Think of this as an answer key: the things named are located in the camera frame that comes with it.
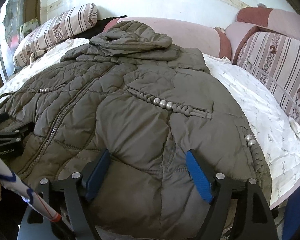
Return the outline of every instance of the blue object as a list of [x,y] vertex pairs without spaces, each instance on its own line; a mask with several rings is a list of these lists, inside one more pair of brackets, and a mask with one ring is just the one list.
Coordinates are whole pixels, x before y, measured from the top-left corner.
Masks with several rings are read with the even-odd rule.
[[0,179],[5,180],[5,181],[9,181],[9,182],[16,182],[17,181],[16,174],[11,169],[10,169],[10,171],[11,171],[11,176],[0,174]]
[[95,168],[93,169],[88,180],[85,182],[85,189],[86,189],[85,198],[88,201],[94,199],[98,194],[98,191],[102,185],[105,174],[110,165],[110,152],[106,149],[102,153],[102,156],[99,159],[99,161],[95,160],[91,164],[94,164]]
[[213,200],[213,196],[211,193],[211,183],[208,181],[206,175],[201,170],[197,160],[195,159],[191,151],[187,151],[186,153],[186,164],[201,198],[211,204]]
[[290,240],[300,226],[300,187],[289,197],[285,213],[282,240]]

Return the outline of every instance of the white cloth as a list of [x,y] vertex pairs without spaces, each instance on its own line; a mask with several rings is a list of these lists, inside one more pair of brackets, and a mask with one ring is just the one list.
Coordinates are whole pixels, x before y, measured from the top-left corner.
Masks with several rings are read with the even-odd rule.
[[300,178],[300,126],[280,108],[274,96],[250,73],[227,58],[203,54],[212,76],[231,93],[246,115],[269,165],[271,204]]
[[49,50],[41,58],[37,59],[28,66],[25,66],[11,78],[6,84],[0,88],[0,95],[9,92],[15,92],[19,90],[22,85],[31,77],[41,72],[42,70],[60,62],[61,57],[70,49],[76,48],[82,44],[89,43],[88,39],[77,38],[77,39],[68,39],[62,43],[56,45],[53,49]]

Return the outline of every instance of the metal screw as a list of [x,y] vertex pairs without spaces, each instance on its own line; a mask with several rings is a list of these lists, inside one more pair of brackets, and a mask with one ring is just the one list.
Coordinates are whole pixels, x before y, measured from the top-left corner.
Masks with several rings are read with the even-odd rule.
[[223,173],[217,173],[217,179],[224,179],[226,176]]
[[75,173],[72,173],[72,175],[71,175],[71,177],[72,177],[73,179],[77,179],[77,178],[79,178],[80,176],[81,176],[80,172],[75,172]]
[[41,185],[44,185],[44,184],[46,184],[47,182],[48,182],[48,179],[47,179],[47,178],[43,178],[43,179],[40,180],[40,184],[41,184]]
[[255,185],[257,184],[257,181],[253,178],[249,179],[249,183],[252,184],[252,185]]
[[231,228],[223,234],[223,238],[225,240],[228,240],[230,238],[230,235],[231,235]]

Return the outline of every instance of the quilted fabric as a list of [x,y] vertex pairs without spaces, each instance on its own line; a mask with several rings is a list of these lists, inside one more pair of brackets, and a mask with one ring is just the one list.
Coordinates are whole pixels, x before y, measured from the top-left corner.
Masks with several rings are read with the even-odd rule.
[[[154,104],[159,98],[171,109]],[[136,21],[120,22],[68,51],[0,105],[0,130],[35,122],[11,168],[29,185],[81,171],[106,147],[112,154],[95,225],[139,238],[194,237],[208,212],[188,173],[194,149],[217,172],[255,178],[270,200],[271,176],[240,106],[205,65],[199,49]],[[229,221],[234,217],[233,204]],[[112,239],[105,233],[103,239]]]

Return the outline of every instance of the floral striped pillow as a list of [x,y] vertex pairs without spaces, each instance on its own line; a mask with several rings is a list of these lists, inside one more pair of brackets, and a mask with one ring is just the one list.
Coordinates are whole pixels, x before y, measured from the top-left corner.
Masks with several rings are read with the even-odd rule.
[[260,80],[300,124],[300,41],[257,32],[242,47],[237,64]]
[[49,48],[92,28],[97,22],[97,13],[95,4],[88,3],[71,8],[36,28],[21,41],[13,55],[15,68],[28,65],[33,52]]

